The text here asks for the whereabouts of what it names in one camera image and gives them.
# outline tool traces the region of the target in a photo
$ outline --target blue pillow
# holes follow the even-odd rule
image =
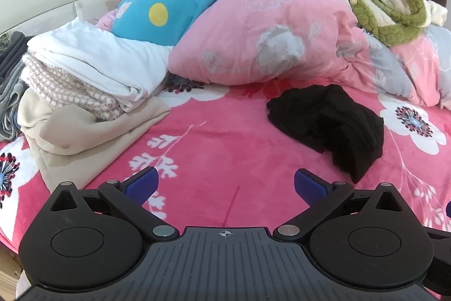
[[[122,0],[111,32],[124,39],[176,45],[216,0]]]

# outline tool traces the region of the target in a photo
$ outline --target yellow circle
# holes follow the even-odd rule
[[[163,3],[155,3],[149,9],[149,20],[155,26],[164,26],[168,22],[168,17],[168,10]]]

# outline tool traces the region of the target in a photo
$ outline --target triangular cutout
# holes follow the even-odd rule
[[[77,208],[77,204],[72,198],[71,193],[68,190],[63,190],[59,193],[58,198],[55,203],[53,203],[52,208],[50,209],[52,212],[65,211],[66,209],[75,209]]]
[[[392,211],[392,212],[401,212],[402,208],[399,206],[398,202],[396,201],[395,197],[390,192],[384,192],[381,195],[381,198],[376,206],[377,209],[383,209],[385,211]]]

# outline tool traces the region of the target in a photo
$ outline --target folded white clothing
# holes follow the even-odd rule
[[[76,18],[33,37],[28,49],[43,63],[114,96],[129,112],[163,81],[173,46],[121,39]]]

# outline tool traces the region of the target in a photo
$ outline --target silver screw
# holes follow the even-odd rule
[[[282,225],[277,229],[277,231],[284,236],[296,236],[301,232],[299,227],[295,225]]]
[[[159,237],[168,237],[175,233],[175,228],[167,225],[160,225],[152,230],[153,234]]]

